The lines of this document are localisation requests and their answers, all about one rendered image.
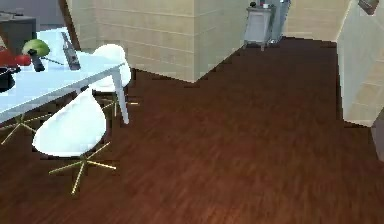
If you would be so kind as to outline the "grey cabinet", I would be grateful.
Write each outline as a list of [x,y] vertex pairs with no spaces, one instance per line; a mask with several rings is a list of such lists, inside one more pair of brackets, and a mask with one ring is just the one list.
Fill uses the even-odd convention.
[[36,19],[0,11],[0,38],[13,54],[20,54],[24,44],[36,37]]

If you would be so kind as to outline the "framed wall picture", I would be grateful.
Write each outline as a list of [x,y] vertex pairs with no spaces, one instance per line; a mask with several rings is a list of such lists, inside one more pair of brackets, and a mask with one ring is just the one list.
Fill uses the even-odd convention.
[[373,15],[380,0],[359,0],[358,5],[367,14]]

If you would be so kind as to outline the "white shell chair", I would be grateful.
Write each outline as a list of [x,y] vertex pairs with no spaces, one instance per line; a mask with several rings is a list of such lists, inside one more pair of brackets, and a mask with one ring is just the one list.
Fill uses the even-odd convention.
[[[132,78],[131,69],[128,65],[128,62],[126,60],[126,53],[124,49],[116,44],[105,44],[100,47],[98,47],[94,52],[94,55],[96,56],[104,56],[107,59],[115,60],[120,63],[122,63],[122,66],[119,67],[120,75],[121,75],[121,82],[122,86],[126,87]],[[113,115],[117,115],[117,107],[118,107],[118,100],[116,96],[115,86],[113,82],[113,78],[111,75],[100,79],[92,84],[89,85],[89,87],[96,91],[101,93],[112,93],[112,98],[102,98],[102,101],[107,102],[107,105],[104,106],[104,108],[111,107]]]
[[104,144],[91,155],[86,153],[94,149],[107,130],[107,120],[102,107],[98,104],[90,88],[77,95],[70,103],[46,120],[40,126],[32,140],[32,146],[40,153],[58,158],[77,157],[78,161],[56,168],[50,174],[79,166],[72,187],[75,195],[82,174],[88,165],[116,170],[115,166],[93,161],[92,158],[106,148]]

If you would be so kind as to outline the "white table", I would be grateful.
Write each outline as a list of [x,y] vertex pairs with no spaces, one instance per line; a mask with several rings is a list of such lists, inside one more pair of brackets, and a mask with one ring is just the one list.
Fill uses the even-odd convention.
[[128,124],[129,117],[119,70],[123,63],[78,51],[77,56],[81,69],[70,70],[62,50],[62,32],[68,33],[66,28],[56,28],[37,33],[37,37],[46,42],[51,49],[48,57],[60,61],[61,65],[45,61],[45,70],[42,72],[36,72],[33,66],[28,66],[14,74],[14,87],[7,92],[0,93],[0,123],[100,79],[112,76],[121,115],[124,123]]

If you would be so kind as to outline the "red tomato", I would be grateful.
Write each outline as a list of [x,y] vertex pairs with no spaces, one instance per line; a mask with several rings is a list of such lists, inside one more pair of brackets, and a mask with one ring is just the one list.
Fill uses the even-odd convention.
[[28,55],[18,55],[15,57],[15,62],[20,66],[29,66],[31,58]]

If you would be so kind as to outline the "red apple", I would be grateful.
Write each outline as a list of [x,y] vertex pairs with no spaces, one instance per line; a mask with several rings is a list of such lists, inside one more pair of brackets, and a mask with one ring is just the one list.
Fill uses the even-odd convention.
[[5,47],[0,46],[0,67],[15,67],[15,56]]

